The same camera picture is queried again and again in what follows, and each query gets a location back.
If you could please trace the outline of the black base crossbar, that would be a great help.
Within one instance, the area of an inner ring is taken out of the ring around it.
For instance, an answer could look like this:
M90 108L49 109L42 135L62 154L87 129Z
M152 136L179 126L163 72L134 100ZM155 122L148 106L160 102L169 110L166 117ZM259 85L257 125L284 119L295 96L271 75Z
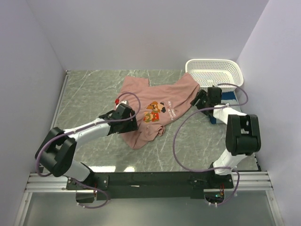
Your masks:
M231 175L210 172L110 172L92 173L83 182L71 179L67 190L77 190L81 202L131 198L190 197L203 199L206 189L233 188Z

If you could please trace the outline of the white plastic basket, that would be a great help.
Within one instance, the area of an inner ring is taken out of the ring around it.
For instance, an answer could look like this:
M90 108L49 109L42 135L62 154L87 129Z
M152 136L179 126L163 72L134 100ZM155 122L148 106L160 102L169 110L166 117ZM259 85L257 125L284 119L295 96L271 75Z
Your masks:
M191 59L185 64L185 72L200 85L201 89L218 85L222 92L233 92L244 83L238 64L226 59Z

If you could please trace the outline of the folded blue t-shirt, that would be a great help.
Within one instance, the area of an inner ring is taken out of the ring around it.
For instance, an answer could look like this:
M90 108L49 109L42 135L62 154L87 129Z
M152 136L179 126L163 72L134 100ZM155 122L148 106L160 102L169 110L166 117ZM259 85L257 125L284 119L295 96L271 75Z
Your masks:
M217 109L218 112L222 111L221 114L222 120L220 120L220 118L209 116L209 121L211 122L211 124L226 124L228 122L229 113L235 113L235 112L242 113L240 106L237 106L238 100L235 92L223 92L220 105L231 105L231 108L233 110L226 108L225 109L226 113L224 113L222 109Z

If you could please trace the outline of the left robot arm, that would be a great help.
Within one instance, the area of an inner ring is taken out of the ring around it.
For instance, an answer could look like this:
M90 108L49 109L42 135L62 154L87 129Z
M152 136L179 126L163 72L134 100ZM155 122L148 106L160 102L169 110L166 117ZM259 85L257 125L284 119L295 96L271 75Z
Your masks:
M87 124L65 130L52 128L35 155L36 169L42 165L49 171L48 174L40 176L66 176L77 180L83 189L91 188L94 183L94 172L85 164L73 159L77 148L111 134L136 131L138 129L136 115L129 105L120 103L115 110Z

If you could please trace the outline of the pink graphic t-shirt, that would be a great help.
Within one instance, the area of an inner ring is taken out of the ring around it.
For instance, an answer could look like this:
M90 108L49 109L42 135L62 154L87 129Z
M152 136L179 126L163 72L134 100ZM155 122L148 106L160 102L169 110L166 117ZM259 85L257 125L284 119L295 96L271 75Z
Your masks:
M138 130L122 133L123 140L132 149L139 149L157 136L163 135L165 126L182 117L191 107L191 102L200 90L200 85L189 73L171 85L149 86L146 78L127 76L120 94L131 92L138 96L141 108L136 115Z

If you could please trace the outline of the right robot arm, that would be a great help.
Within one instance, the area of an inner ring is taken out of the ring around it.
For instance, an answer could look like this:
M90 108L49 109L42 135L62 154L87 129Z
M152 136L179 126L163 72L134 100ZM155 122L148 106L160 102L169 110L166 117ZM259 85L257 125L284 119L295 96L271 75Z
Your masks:
M226 125L225 146L221 156L213 162L214 172L206 177L207 184L217 188L225 175L230 174L247 156L258 152L261 148L261 136L258 116L241 112L235 95L223 100L222 89L209 87L200 90L191 101L192 106L201 109L209 119Z

